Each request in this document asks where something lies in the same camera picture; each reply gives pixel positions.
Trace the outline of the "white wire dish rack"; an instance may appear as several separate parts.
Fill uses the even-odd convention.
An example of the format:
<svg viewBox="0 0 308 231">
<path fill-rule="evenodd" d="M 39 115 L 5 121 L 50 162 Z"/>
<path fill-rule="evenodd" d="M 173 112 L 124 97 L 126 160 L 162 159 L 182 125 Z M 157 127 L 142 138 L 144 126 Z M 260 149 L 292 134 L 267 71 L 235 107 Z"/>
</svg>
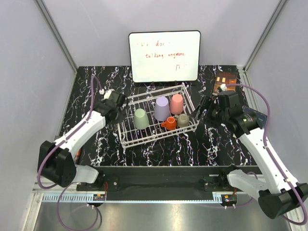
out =
<svg viewBox="0 0 308 231">
<path fill-rule="evenodd" d="M 129 96 L 128 105 L 123 108 L 125 118 L 117 125 L 122 147 L 129 148 L 173 135 L 196 131 L 199 121 L 190 117 L 188 125 L 182 128 L 177 126 L 173 130 L 168 130 L 161 126 L 168 117 L 173 116 L 170 113 L 170 103 L 176 94 L 183 98 L 182 113 L 186 115 L 192 113 L 195 108 L 185 84 Z M 142 109 L 148 117 L 149 123 L 144 129 L 137 126 L 135 112 L 138 109 Z"/>
</svg>

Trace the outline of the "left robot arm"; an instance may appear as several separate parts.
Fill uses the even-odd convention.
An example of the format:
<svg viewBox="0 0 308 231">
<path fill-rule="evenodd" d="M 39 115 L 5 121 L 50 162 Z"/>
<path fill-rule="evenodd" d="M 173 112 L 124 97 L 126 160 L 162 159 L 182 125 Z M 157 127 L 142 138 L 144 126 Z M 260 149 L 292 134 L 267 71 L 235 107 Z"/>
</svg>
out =
<svg viewBox="0 0 308 231">
<path fill-rule="evenodd" d="M 71 183 L 87 183 L 97 191 L 104 179 L 95 167 L 76 164 L 74 158 L 84 144 L 108 124 L 124 119 L 123 108 L 128 104 L 126 95 L 114 90 L 104 93 L 103 99 L 92 103 L 90 110 L 69 132 L 53 142 L 45 141 L 39 148 L 37 181 L 45 177 L 63 188 Z"/>
</svg>

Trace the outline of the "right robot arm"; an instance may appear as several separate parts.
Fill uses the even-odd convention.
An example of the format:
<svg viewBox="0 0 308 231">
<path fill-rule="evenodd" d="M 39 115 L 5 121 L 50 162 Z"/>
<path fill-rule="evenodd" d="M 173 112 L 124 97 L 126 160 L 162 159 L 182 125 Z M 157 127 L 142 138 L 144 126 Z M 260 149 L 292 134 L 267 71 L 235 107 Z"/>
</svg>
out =
<svg viewBox="0 0 308 231">
<path fill-rule="evenodd" d="M 270 219 L 300 207 L 307 199 L 307 183 L 300 183 L 288 171 L 268 141 L 262 123 L 254 112 L 244 112 L 236 92 L 204 96 L 190 116 L 212 125 L 224 124 L 250 152 L 265 179 L 260 181 L 238 167 L 229 167 L 218 179 L 222 190 L 237 188 L 247 193 Z"/>
</svg>

